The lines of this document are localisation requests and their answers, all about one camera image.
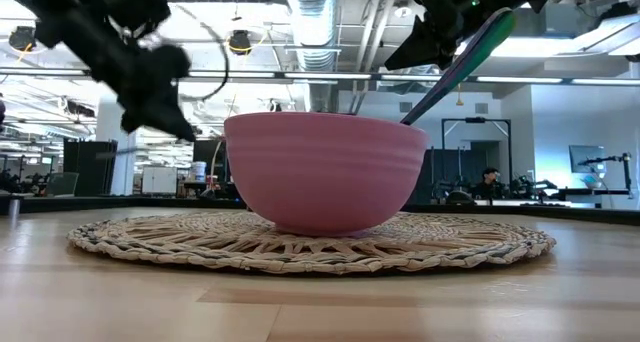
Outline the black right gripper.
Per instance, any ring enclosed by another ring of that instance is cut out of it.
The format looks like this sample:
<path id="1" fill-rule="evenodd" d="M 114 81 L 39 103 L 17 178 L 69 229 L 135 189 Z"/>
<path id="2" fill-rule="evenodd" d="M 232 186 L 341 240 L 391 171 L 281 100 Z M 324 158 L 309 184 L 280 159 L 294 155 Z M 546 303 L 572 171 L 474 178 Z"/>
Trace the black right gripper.
<path id="1" fill-rule="evenodd" d="M 504 0 L 414 0 L 425 12 L 416 16 L 412 30 L 387 58 L 388 70 L 423 65 L 446 69 L 451 65 L 463 35 L 475 33 Z"/>

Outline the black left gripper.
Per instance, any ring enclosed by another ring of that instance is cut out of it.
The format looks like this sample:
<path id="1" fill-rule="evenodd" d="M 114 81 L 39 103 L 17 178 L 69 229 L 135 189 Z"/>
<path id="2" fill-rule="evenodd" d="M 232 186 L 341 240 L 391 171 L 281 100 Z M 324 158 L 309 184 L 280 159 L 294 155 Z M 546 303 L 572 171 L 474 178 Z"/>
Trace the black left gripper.
<path id="1" fill-rule="evenodd" d="M 106 83 L 120 97 L 121 128 L 127 134 L 149 126 L 177 139 L 196 140 L 179 107 L 178 89 L 173 88 L 191 67 L 182 48 L 163 44 L 145 49 L 117 36 L 88 34 L 87 65 L 96 81 Z"/>

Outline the iridescent purple teal spoon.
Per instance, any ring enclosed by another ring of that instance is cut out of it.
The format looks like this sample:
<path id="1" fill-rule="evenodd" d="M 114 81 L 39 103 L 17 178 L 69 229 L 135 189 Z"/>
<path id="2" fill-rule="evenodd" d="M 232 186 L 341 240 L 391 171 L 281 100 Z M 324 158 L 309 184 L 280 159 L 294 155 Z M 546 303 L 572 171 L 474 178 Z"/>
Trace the iridescent purple teal spoon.
<path id="1" fill-rule="evenodd" d="M 401 124 L 412 125 L 429 109 L 474 72 L 502 44 L 515 27 L 514 12 L 502 8 L 481 26 L 465 50 L 445 71 L 429 92 L 406 114 Z"/>

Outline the pink plastic bowl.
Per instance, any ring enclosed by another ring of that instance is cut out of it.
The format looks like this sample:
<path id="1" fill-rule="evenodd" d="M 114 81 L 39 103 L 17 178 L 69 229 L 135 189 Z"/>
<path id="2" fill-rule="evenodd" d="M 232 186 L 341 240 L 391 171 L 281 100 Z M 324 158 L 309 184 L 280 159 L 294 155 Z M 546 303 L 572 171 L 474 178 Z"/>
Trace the pink plastic bowl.
<path id="1" fill-rule="evenodd" d="M 277 227 L 346 235 L 399 212 L 416 185 L 428 136 L 368 117 L 261 112 L 224 122 L 231 176 L 248 207 Z"/>

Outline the white cabinet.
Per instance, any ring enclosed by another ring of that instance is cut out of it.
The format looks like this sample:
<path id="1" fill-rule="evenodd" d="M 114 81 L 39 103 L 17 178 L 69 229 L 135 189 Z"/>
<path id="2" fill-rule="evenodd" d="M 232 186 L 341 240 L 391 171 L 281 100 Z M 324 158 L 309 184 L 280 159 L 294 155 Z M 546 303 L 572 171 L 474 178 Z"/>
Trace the white cabinet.
<path id="1" fill-rule="evenodd" d="M 178 173 L 175 167 L 147 166 L 142 173 L 143 194 L 176 195 Z"/>

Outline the black cabinet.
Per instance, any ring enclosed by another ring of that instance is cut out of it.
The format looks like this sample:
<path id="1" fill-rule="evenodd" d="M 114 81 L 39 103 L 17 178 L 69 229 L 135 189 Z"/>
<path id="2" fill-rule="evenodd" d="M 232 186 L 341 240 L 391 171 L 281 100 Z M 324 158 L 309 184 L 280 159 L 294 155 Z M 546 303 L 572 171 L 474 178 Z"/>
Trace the black cabinet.
<path id="1" fill-rule="evenodd" d="M 97 197 L 111 193 L 117 151 L 116 141 L 63 142 L 63 171 L 78 174 L 77 197 Z"/>

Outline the round woven straw placemat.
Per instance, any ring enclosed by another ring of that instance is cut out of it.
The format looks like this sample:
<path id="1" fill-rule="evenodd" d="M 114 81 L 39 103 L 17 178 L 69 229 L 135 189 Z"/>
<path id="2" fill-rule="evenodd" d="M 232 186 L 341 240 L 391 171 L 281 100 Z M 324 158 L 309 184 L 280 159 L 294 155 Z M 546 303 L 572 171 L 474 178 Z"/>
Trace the round woven straw placemat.
<path id="1" fill-rule="evenodd" d="M 511 265 L 545 255 L 556 244 L 549 234 L 524 226 L 406 212 L 346 237 L 297 235 L 251 212 L 215 212 L 92 222 L 71 230 L 67 239 L 118 260 L 274 275 Z"/>

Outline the person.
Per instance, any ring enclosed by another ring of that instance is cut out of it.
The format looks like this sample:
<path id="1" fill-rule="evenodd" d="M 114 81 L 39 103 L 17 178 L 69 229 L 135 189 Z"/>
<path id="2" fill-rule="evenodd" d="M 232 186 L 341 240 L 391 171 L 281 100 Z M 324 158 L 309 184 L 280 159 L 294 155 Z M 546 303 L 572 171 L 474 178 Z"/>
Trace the person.
<path id="1" fill-rule="evenodd" d="M 471 189 L 474 199 L 494 200 L 503 197 L 503 185 L 498 181 L 499 170 L 494 167 L 486 168 L 482 173 L 482 181 Z"/>

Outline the black stand frame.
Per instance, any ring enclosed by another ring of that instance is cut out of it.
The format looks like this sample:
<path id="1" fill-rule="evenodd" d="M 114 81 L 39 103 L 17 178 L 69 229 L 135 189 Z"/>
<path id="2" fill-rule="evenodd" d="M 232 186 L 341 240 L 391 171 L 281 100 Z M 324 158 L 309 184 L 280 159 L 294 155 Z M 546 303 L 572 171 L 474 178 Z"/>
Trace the black stand frame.
<path id="1" fill-rule="evenodd" d="M 450 129 L 446 129 L 446 124 L 448 122 L 453 122 L 454 124 L 451 126 Z M 507 137 L 507 158 L 508 158 L 508 172 L 509 172 L 509 177 L 507 178 L 508 182 L 511 185 L 511 180 L 514 177 L 514 170 L 513 170 L 513 153 L 512 153 L 512 125 L 511 125 L 511 120 L 510 119 L 491 119 L 491 118 L 484 118 L 484 117 L 466 117 L 466 118 L 443 118 L 440 120 L 440 130 L 441 130 L 441 151 L 445 151 L 446 150 L 446 137 L 447 135 L 453 131 L 455 129 L 455 127 L 459 124 L 459 123 L 465 123 L 465 124 L 485 124 L 485 123 L 491 123 L 494 125 L 494 127 L 496 127 L 498 130 L 500 130 L 503 135 L 505 135 Z M 506 129 L 504 130 L 500 124 L 504 124 L 506 126 Z"/>

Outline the silver ceiling air duct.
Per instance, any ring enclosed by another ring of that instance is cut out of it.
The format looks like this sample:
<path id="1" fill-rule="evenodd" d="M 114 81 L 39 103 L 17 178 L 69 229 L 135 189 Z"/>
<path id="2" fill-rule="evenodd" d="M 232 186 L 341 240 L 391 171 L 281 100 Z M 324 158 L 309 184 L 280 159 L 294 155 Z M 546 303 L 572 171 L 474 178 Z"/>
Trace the silver ceiling air duct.
<path id="1" fill-rule="evenodd" d="M 334 72 L 338 0 L 287 0 L 298 69 L 307 73 Z"/>

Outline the wall monitor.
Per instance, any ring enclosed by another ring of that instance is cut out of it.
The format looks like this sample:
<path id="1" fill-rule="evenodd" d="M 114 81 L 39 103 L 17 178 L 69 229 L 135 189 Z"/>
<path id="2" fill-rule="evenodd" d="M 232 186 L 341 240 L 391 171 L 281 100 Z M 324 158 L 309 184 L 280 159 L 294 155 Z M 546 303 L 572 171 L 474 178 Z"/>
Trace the wall monitor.
<path id="1" fill-rule="evenodd" d="M 570 145 L 569 157 L 572 173 L 605 173 L 603 146 Z"/>

